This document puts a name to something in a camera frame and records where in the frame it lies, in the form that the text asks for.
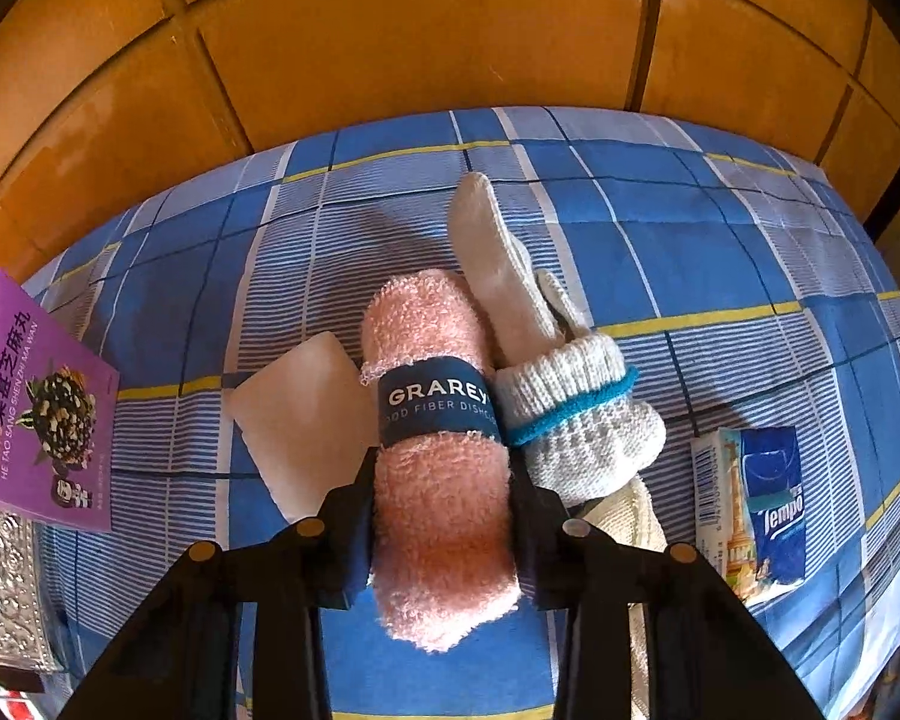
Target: towel label band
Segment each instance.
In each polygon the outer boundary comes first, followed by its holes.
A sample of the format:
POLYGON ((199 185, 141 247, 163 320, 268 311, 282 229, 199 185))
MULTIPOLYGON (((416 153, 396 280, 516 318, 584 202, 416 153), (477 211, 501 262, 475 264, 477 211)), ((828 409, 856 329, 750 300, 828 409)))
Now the towel label band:
POLYGON ((381 446, 442 431, 477 431, 503 443, 487 382, 457 357, 432 357, 389 370, 377 392, 381 446))

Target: barcode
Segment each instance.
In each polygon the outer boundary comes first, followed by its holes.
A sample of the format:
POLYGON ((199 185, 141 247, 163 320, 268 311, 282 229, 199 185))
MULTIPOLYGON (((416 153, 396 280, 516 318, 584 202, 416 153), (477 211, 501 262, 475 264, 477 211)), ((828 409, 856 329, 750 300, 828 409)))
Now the barcode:
POLYGON ((697 481, 697 524, 720 524, 720 485, 717 484, 717 453, 705 446, 693 456, 697 481))

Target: white paper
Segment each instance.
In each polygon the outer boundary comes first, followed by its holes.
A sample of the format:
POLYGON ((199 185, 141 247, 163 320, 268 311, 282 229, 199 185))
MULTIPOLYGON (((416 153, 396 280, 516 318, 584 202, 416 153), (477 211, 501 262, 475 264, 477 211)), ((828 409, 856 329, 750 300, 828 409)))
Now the white paper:
POLYGON ((377 443, 376 403, 332 333, 309 338, 243 382, 227 408, 288 522, 353 482, 377 443))

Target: metal rivet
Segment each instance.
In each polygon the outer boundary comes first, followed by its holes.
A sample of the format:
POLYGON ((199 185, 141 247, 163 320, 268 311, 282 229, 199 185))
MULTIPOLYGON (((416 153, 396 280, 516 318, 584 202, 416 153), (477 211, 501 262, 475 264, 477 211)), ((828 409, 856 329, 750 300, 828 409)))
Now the metal rivet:
POLYGON ((306 517, 296 523, 293 529, 298 536, 303 536, 303 538, 316 538, 323 534, 323 531, 326 530, 326 525, 319 517, 306 517))
POLYGON ((585 538, 590 533, 590 523, 586 519, 565 519, 563 532, 573 538, 585 538))
POLYGON ((697 559, 697 551, 690 544, 677 543, 670 547, 670 557, 677 562, 691 563, 697 559))
POLYGON ((206 562, 217 553, 217 546, 213 541, 195 541, 187 550, 187 555, 193 562, 206 562))

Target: wooden wall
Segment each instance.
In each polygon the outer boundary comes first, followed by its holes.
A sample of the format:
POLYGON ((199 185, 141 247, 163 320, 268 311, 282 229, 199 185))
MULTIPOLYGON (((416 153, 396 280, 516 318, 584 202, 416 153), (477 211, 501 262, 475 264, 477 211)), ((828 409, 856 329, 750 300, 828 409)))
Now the wooden wall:
POLYGON ((0 265, 346 124, 626 108, 821 164, 866 218, 900 163, 900 46, 866 0, 19 0, 0 24, 0 265))

